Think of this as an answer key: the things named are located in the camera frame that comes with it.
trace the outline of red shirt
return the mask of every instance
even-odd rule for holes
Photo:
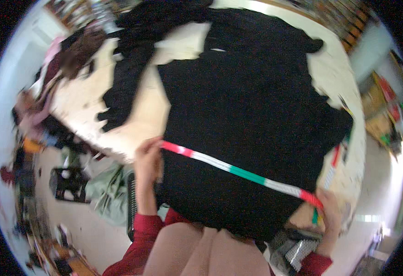
[[[134,218],[134,242],[123,258],[110,265],[103,276],[141,275],[160,230],[164,226],[178,222],[190,223],[172,208],[169,208],[165,222],[162,222],[159,216],[136,214]],[[298,276],[318,276],[324,273],[333,262],[329,257],[312,252],[301,263],[303,266],[297,274]],[[270,269],[270,273],[275,276],[272,269]]]

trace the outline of white table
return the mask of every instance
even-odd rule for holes
[[[359,91],[346,52],[338,37],[324,26],[294,11],[271,6],[256,1],[219,0],[214,8],[247,8],[276,16],[290,25],[303,29],[312,38],[322,39],[324,49],[308,55],[308,66],[313,78],[313,86],[320,94],[330,97],[329,104],[340,108],[339,95],[346,101],[354,116],[354,126],[348,145],[347,163],[339,162],[330,189],[337,194],[340,207],[344,211],[348,203],[350,212],[343,224],[351,221],[351,215],[361,190],[365,161],[364,114]],[[51,113],[77,136],[91,146],[101,150],[119,162],[131,163],[134,151],[140,143],[164,133],[170,103],[166,98],[163,85],[155,64],[166,64],[172,59],[195,59],[202,52],[204,37],[209,24],[190,23],[171,33],[165,41],[156,44],[158,49],[142,76],[140,87],[127,122],[119,128],[103,133],[103,122],[96,120],[98,112],[105,110],[103,94],[111,87],[115,62],[112,52],[117,47],[117,39],[108,39],[95,55],[94,73],[87,79],[62,80],[54,97]],[[324,178],[330,168],[332,152],[327,154],[317,181],[323,186]],[[313,208],[305,204],[296,212],[291,222],[298,227],[311,226]]]

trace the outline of pink measuring tape segment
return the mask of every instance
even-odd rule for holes
[[[188,149],[186,147],[182,147],[182,146],[179,146],[179,145],[167,142],[167,141],[163,141],[161,148],[163,148],[167,151],[170,151],[170,152],[175,152],[177,154],[184,155],[189,158],[192,157],[192,153],[194,152],[191,149]],[[313,206],[315,206],[321,210],[324,208],[321,201],[319,199],[317,199],[316,196],[314,196],[312,193],[309,193],[308,191],[305,191],[298,187],[297,187],[297,189],[300,190],[300,193],[298,196],[300,199],[302,199],[306,202],[309,202],[310,204],[312,204]]]

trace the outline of black chair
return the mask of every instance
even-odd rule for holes
[[[90,203],[85,200],[85,186],[88,177],[82,173],[82,168],[54,168],[51,170],[50,189],[55,199],[59,201],[69,201],[78,203]],[[66,199],[65,191],[70,191],[74,199]]]

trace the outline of hand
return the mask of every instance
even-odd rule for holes
[[[152,190],[152,184],[158,177],[161,160],[160,146],[162,137],[147,139],[136,150],[134,172],[136,176],[136,191]]]
[[[338,201],[334,193],[326,191],[321,188],[317,189],[317,198],[324,206],[324,212],[319,210],[323,216],[324,224],[326,226],[326,233],[333,233],[338,235],[341,230],[341,212],[338,207]]]

